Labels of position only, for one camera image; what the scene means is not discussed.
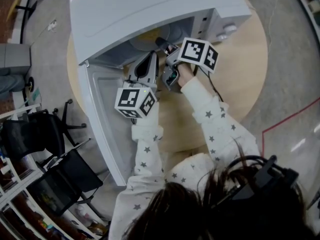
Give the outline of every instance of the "dark hair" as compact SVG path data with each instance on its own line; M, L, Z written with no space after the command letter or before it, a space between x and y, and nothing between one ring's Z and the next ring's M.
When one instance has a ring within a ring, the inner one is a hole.
M130 225L124 239L315 239L306 225L306 210L299 187L289 187L283 178L268 195L256 190L252 198L228 202L227 209L217 205L228 194L228 182L241 186L251 184L261 166L260 163L247 166L243 159L242 167L231 171L226 169L219 177L212 171L203 198L197 191L178 183L167 183L136 222Z

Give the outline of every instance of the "sleeve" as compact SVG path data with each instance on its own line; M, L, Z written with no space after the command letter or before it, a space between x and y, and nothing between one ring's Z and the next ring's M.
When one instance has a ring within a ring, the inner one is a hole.
M163 128L158 126L159 103L152 107L147 118L137 119L132 126L132 139L137 142L134 175L126 189L116 198L109 239L121 240L128 226L147 208L154 193L165 184L158 142Z
M181 89L193 107L193 117L201 124L208 152L218 170L239 157L237 143L245 155L260 155L256 138L228 115L228 105L212 96L198 78Z

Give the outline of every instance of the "white appliance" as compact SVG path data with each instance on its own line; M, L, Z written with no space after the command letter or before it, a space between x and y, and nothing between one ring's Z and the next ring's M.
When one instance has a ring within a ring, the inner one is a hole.
M131 121L114 109L122 69L153 48L139 35L153 30L174 44L185 37L221 42L250 15L244 0L70 0L86 114L117 185L126 185L137 149Z

